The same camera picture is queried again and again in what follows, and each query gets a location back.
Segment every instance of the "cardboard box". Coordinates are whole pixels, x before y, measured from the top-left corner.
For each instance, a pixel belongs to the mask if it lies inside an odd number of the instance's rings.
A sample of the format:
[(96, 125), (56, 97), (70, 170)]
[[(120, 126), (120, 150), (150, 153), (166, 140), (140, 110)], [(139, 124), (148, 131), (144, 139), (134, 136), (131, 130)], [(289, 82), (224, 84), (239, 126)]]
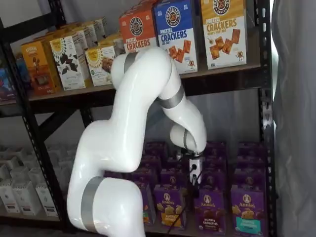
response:
[(36, 185), (36, 192), (47, 216), (58, 217), (58, 213), (45, 182)]
[(75, 32), (50, 41), (64, 90), (87, 88), (92, 85), (80, 37)]
[(246, 64), (244, 0), (200, 0), (208, 69)]
[(98, 31), (96, 32), (98, 40), (105, 39), (108, 36), (107, 20), (105, 17), (101, 17), (94, 20), (94, 22), (98, 25)]
[(21, 45), (21, 52), (36, 95), (51, 94), (61, 90), (48, 38), (42, 37)]
[[(161, 223), (165, 226), (171, 226), (185, 207), (181, 190), (177, 186), (157, 184), (154, 194)], [(186, 221), (187, 217), (184, 211), (174, 227), (184, 229)]]
[(116, 51), (113, 43), (103, 44), (85, 52), (94, 86), (112, 84), (111, 67)]
[(222, 192), (204, 186), (199, 198), (194, 200), (197, 228), (207, 233), (224, 235), (226, 232), (226, 211)]
[(160, 48), (174, 59), (178, 73), (197, 72), (198, 51), (192, 1), (161, 1), (155, 6), (155, 17)]
[(0, 101), (14, 99), (14, 93), (9, 83), (6, 71), (0, 68)]
[(119, 18), (125, 51), (139, 51), (149, 46), (157, 46), (153, 3), (139, 4)]
[(148, 184), (135, 182), (142, 193), (143, 198), (143, 218), (144, 224), (147, 226), (153, 226), (156, 220), (156, 210), (154, 206), (152, 192)]
[(15, 183), (13, 191), (24, 215), (36, 216), (40, 212), (40, 200), (30, 181)]
[(20, 207), (13, 192), (13, 179), (0, 182), (0, 197), (8, 213), (20, 213)]

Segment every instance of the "purple box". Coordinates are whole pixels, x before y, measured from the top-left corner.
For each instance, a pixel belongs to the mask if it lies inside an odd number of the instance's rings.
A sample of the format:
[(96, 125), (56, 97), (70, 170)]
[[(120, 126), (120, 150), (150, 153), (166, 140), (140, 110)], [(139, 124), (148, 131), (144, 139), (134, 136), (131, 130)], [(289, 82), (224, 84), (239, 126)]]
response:
[[(161, 217), (161, 223), (165, 226), (171, 226), (182, 212), (185, 201), (182, 191), (179, 187), (173, 185), (157, 184), (154, 190), (157, 210)], [(182, 212), (174, 227), (184, 229), (186, 226), (186, 212)]]
[(156, 211), (153, 201), (152, 192), (150, 190), (149, 184), (135, 182), (135, 184), (139, 187), (140, 192), (142, 193), (143, 198), (143, 218), (144, 224), (147, 226), (152, 226), (156, 220)]
[(265, 194), (258, 187), (232, 185), (233, 228), (243, 236), (267, 236)]
[(224, 195), (204, 186), (199, 190), (199, 198), (194, 200), (196, 225), (199, 230), (224, 235), (226, 232), (226, 212)]

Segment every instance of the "product packaging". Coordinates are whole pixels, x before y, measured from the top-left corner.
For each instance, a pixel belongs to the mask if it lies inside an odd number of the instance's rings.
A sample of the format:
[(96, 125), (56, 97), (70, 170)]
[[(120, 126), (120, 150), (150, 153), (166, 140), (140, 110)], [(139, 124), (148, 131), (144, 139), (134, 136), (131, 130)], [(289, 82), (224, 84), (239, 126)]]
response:
[(194, 4), (191, 0), (164, 0), (155, 6), (160, 48), (174, 59), (179, 74), (198, 71), (194, 33)]
[(200, 0), (208, 69), (246, 64), (244, 0)]
[[(157, 184), (154, 190), (158, 213), (161, 223), (171, 226), (185, 207), (182, 191), (177, 186)], [(174, 227), (184, 229), (186, 226), (186, 212), (176, 221)]]
[(13, 191), (24, 215), (36, 216), (40, 212), (40, 200), (30, 181), (14, 183)]
[(50, 41), (64, 90), (87, 88), (92, 85), (79, 36), (75, 32)]
[(108, 43), (85, 52), (94, 86), (112, 84), (111, 67), (116, 58), (115, 45)]
[(20, 207), (13, 192), (13, 179), (0, 182), (0, 197), (8, 213), (20, 213)]
[(23, 44), (21, 52), (36, 95), (51, 94), (61, 90), (61, 83), (47, 37)]
[(140, 192), (142, 193), (143, 198), (143, 218), (144, 224), (147, 226), (152, 226), (156, 220), (156, 211), (153, 201), (153, 196), (149, 184), (135, 182), (135, 184), (139, 187)]
[(47, 184), (45, 182), (37, 184), (36, 192), (39, 196), (41, 204), (44, 207), (46, 215), (58, 217), (57, 210), (55, 208), (53, 199), (51, 198), (49, 189), (47, 188)]
[(127, 53), (158, 45), (152, 7), (153, 2), (138, 4), (119, 18)]

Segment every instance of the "snack box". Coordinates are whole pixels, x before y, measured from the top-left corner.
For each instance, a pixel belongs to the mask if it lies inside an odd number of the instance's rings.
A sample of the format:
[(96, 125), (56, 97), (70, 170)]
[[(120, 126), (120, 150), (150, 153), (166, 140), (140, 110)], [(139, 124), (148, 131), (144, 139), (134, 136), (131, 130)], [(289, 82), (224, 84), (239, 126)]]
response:
[(69, 32), (61, 38), (53, 39), (50, 45), (64, 90), (92, 86), (84, 50), (76, 32)]
[(0, 68), (0, 101), (14, 99), (14, 93), (4, 68)]
[(156, 220), (156, 210), (149, 184), (141, 182), (135, 182), (135, 184), (139, 187), (140, 192), (142, 193), (144, 224), (147, 226), (153, 226)]
[(21, 52), (36, 95), (52, 94), (61, 90), (49, 37), (41, 37), (21, 45)]
[(198, 71), (194, 31), (194, 4), (191, 0), (163, 0), (154, 8), (160, 48), (174, 59), (179, 74)]
[(126, 53), (157, 46), (153, 2), (138, 4), (119, 18)]
[(235, 184), (231, 188), (231, 198), (235, 234), (267, 236), (264, 190)]
[[(174, 185), (157, 184), (154, 190), (158, 213), (161, 223), (171, 226), (185, 207), (185, 201), (180, 187)], [(176, 221), (174, 227), (185, 229), (187, 221), (186, 212)]]
[(113, 43), (103, 44), (85, 52), (94, 86), (112, 84), (111, 67), (117, 54)]
[(194, 199), (197, 228), (209, 234), (226, 232), (226, 211), (224, 195), (211, 186), (199, 190), (199, 198)]
[(200, 0), (208, 69), (247, 63), (244, 0)]

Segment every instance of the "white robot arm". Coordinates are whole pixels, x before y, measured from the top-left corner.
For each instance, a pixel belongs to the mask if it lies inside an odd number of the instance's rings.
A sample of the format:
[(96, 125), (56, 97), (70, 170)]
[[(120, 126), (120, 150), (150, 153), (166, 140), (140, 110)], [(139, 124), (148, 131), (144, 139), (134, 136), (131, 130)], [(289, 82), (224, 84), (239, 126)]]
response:
[(158, 47), (117, 57), (112, 65), (117, 89), (112, 116), (83, 132), (69, 184), (67, 211), (80, 229), (109, 237), (145, 237), (138, 187), (127, 180), (104, 178), (103, 172), (129, 173), (142, 156), (146, 118), (158, 98), (177, 124), (171, 141), (195, 153), (206, 146), (202, 115), (187, 100), (173, 60)]

